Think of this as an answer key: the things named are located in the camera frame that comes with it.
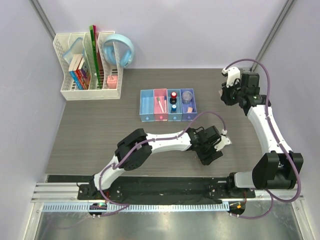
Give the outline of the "purple plastic bin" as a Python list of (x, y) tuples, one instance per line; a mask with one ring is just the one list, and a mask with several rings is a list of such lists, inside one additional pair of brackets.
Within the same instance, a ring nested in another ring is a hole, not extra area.
[[(183, 91), (190, 91), (193, 93), (193, 98), (189, 104), (183, 104), (181, 101), (181, 106), (182, 106), (182, 119), (181, 120), (182, 121), (192, 121), (198, 114), (194, 90), (192, 88), (181, 88), (180, 91), (181, 91), (181, 99), (182, 99), (182, 92)], [(188, 107), (193, 108), (192, 113), (187, 112)]]

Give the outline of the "blue stamp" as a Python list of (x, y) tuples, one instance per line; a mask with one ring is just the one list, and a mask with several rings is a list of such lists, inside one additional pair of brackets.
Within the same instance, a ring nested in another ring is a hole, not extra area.
[(177, 112), (177, 105), (176, 104), (173, 104), (171, 106), (171, 111), (170, 111), (172, 114), (175, 114)]

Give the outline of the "clear jar of paperclips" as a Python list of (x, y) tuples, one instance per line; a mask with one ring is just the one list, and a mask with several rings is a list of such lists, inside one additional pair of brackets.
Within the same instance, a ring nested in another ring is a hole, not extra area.
[(181, 100), (184, 105), (188, 105), (193, 99), (193, 93), (189, 90), (181, 92)]

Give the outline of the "pink plastic bin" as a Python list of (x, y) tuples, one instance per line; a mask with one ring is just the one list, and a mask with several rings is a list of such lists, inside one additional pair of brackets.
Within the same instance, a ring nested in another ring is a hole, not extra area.
[(167, 89), (157, 88), (154, 89), (154, 118), (155, 121), (167, 121), (168, 120), (168, 103), (167, 103)]

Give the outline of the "red stamp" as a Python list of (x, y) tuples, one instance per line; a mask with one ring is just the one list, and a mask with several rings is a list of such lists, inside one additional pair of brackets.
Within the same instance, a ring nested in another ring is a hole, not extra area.
[(176, 91), (172, 91), (170, 93), (170, 100), (169, 102), (172, 104), (172, 105), (175, 105), (177, 103), (177, 92)]

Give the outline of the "green capped white marker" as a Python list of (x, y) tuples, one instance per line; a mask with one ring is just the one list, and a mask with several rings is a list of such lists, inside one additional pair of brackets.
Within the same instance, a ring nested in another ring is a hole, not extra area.
[(162, 103), (161, 103), (161, 100), (159, 97), (157, 97), (157, 102), (158, 102), (158, 105), (160, 107), (161, 112), (164, 113), (164, 109), (163, 109), (163, 106), (162, 106)]

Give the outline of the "light blue end bin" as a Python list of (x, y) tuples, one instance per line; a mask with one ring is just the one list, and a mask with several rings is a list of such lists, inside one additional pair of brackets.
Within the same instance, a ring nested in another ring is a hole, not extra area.
[(154, 90), (143, 89), (140, 91), (139, 116), (142, 122), (154, 122)]

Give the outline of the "blue capped white marker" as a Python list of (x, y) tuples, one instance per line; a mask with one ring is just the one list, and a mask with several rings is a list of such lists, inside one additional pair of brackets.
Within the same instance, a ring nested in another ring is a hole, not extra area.
[(166, 95), (164, 96), (164, 103), (163, 104), (164, 104), (164, 112), (167, 113), (168, 110), (167, 110), (167, 96)]

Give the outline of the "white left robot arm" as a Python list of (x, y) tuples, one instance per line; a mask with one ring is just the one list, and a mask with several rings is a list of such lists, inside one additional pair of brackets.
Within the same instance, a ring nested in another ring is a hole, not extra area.
[(107, 166), (96, 173), (89, 182), (89, 194), (100, 200), (112, 183), (125, 171), (133, 171), (153, 154), (170, 151), (193, 151), (204, 166), (223, 156), (222, 149), (231, 144), (227, 131), (219, 132), (215, 126), (191, 128), (167, 133), (146, 133), (138, 128), (117, 144), (117, 149)]

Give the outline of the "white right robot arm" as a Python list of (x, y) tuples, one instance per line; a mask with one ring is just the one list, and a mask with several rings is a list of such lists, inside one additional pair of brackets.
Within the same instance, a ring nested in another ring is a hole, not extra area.
[(227, 106), (238, 104), (252, 123), (257, 134), (262, 157), (252, 171), (232, 173), (226, 193), (233, 198), (244, 188), (257, 190), (291, 190), (298, 183), (304, 159), (293, 152), (284, 140), (273, 116), (267, 95), (260, 93), (260, 76), (241, 72), (237, 67), (223, 69), (227, 78), (221, 85), (220, 98)]

